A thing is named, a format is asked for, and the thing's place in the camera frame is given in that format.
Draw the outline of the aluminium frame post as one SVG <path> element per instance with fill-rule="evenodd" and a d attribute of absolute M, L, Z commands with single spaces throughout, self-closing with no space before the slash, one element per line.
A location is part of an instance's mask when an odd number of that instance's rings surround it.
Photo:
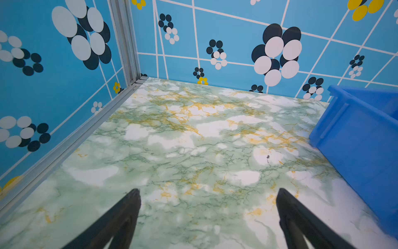
<path fill-rule="evenodd" d="M 108 1 L 127 86 L 141 78 L 130 1 Z"/>

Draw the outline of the aluminium frame rail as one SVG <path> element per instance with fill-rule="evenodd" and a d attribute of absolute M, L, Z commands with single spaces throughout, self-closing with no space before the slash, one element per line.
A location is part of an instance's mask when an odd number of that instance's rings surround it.
<path fill-rule="evenodd" d="M 105 122 L 137 89 L 146 82 L 148 76 L 142 76 L 114 100 L 108 103 L 97 115 L 88 119 L 77 130 L 65 138 L 26 173 L 15 180 L 9 192 L 2 192 L 1 222 L 47 178 L 52 171 L 73 153 L 99 126 Z"/>

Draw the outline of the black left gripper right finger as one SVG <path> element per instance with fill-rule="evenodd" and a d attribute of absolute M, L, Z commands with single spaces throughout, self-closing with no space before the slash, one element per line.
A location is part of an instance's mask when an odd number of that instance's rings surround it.
<path fill-rule="evenodd" d="M 289 249 L 307 249 L 308 243 L 315 249 L 354 248 L 286 189 L 279 189 L 276 205 Z"/>

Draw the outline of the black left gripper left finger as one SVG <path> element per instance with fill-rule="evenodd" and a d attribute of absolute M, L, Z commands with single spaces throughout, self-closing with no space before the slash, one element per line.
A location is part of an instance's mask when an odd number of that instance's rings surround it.
<path fill-rule="evenodd" d="M 65 249 L 128 249 L 141 208 L 139 189 L 133 189 L 89 228 L 64 246 Z"/>

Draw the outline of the blue plastic storage bin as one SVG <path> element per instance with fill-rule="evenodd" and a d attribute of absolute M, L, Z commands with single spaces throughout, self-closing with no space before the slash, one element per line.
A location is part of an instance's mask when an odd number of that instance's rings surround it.
<path fill-rule="evenodd" d="M 398 94 L 330 86 L 332 102 L 309 136 L 351 188 L 398 235 Z"/>

